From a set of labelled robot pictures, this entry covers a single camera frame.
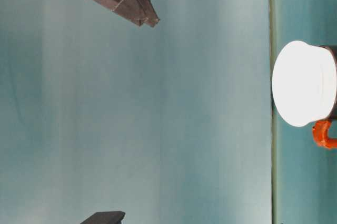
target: orange handle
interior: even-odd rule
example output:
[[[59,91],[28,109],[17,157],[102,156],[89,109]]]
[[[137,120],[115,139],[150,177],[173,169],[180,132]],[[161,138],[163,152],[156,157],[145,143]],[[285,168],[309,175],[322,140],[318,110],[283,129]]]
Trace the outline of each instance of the orange handle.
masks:
[[[312,128],[314,141],[318,146],[324,147],[326,149],[337,148],[337,139],[329,138],[328,136],[331,123],[332,122],[330,120],[319,120]]]

